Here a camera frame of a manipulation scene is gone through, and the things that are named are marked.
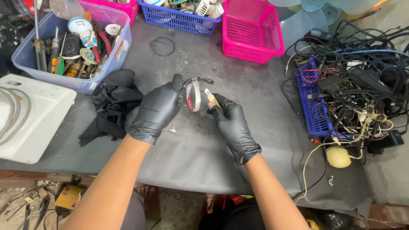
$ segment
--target clear plastic storage bin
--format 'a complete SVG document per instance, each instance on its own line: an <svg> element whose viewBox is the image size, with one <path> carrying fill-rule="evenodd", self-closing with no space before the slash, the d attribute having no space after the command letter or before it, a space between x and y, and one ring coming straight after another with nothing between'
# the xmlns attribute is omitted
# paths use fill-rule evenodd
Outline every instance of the clear plastic storage bin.
<svg viewBox="0 0 409 230"><path fill-rule="evenodd" d="M79 1L84 10L89 11L93 19L99 22L102 28L108 24L123 25L124 28L118 41L112 48L112 53L108 57L105 65L97 77L93 79L78 79L42 72L34 69L34 53L32 50L31 40L36 37L36 31L33 29L21 45L16 49L11 60L14 65L26 71L33 78L71 88L79 93L92 94L95 87L112 71L119 70L124 63L126 54L132 42L130 33L129 17L126 13L117 9L100 6L88 2ZM49 12L38 24L40 39L55 35L55 27L59 27L59 34L68 31L68 21L58 18L52 12Z"/></svg>

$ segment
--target gray hose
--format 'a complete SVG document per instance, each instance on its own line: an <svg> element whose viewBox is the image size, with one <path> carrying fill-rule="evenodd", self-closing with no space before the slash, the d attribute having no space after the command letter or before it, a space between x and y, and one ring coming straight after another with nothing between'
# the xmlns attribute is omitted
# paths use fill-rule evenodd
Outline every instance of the gray hose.
<svg viewBox="0 0 409 230"><path fill-rule="evenodd" d="M18 117L20 116L20 111L21 111L21 103L20 100L17 96L17 94L14 92L20 92L24 94L24 96L28 100L28 106L27 106L27 111L21 120L21 122L17 125L17 127L13 130L13 132L3 141L0 141L0 146L3 145L4 143L8 142L11 138L13 138L18 131L20 131L21 127L24 125L24 123L27 121L28 116L30 115L31 112L31 99L30 97L23 91L19 89L14 89L14 88L5 88L0 86L0 93L6 96L6 98L9 100L10 103L10 113L9 117L7 118L5 126L0 130L0 140L4 137L4 135L14 126L14 124L17 122Z"/></svg>

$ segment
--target gray workbench surface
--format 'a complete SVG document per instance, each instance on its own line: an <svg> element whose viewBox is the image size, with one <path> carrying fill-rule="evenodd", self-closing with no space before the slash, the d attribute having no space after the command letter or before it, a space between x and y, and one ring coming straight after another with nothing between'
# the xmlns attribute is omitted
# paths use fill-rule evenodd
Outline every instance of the gray workbench surface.
<svg viewBox="0 0 409 230"><path fill-rule="evenodd" d="M214 86L200 83L201 89L207 87L242 104L252 135L262 146L262 154L273 172L291 196L301 191L303 163L316 145L308 140L303 114L296 115L280 91L285 79L282 63L287 59L277 56L259 64L223 55L221 23L211 37L206 37L170 31L145 23L140 14L138 17L131 26L132 45L122 68L135 72L135 84L142 93L170 81L175 73L184 78L213 79ZM175 42L176 50L170 56L161 57L152 52L149 44L159 36ZM286 87L286 91L302 111L296 89ZM202 98L201 110L196 113L184 101L180 113L146 154L137 181L196 192L252 194L243 166L235 165L213 125L213 118L206 113L207 99ZM38 163L0 160L0 168L97 175L120 141L113 142L105 136L79 146L78 136L95 115L90 96L78 94ZM317 151L306 168L307 186L324 170L322 151ZM331 187L328 179L332 176L334 186ZM297 204L353 210L362 207L369 196L362 164L355 160L345 169L329 167L327 175L308 191L307 199Z"/></svg>

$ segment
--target roll of tape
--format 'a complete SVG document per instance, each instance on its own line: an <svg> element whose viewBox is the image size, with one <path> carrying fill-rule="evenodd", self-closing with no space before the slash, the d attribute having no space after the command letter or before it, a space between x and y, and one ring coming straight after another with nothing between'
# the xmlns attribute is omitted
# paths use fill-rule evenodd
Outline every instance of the roll of tape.
<svg viewBox="0 0 409 230"><path fill-rule="evenodd" d="M199 83L197 81L193 81L189 85L186 86L186 100L187 106L189 107L190 111L197 112L200 109L200 89Z"/></svg>

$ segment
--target plastic bottle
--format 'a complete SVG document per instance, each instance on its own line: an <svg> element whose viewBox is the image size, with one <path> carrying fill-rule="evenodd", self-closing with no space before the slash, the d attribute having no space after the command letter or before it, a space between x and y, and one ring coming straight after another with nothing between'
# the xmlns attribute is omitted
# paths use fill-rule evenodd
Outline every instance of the plastic bottle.
<svg viewBox="0 0 409 230"><path fill-rule="evenodd" d="M76 0L50 0L50 9L59 18L70 20L84 16L84 8Z"/></svg>

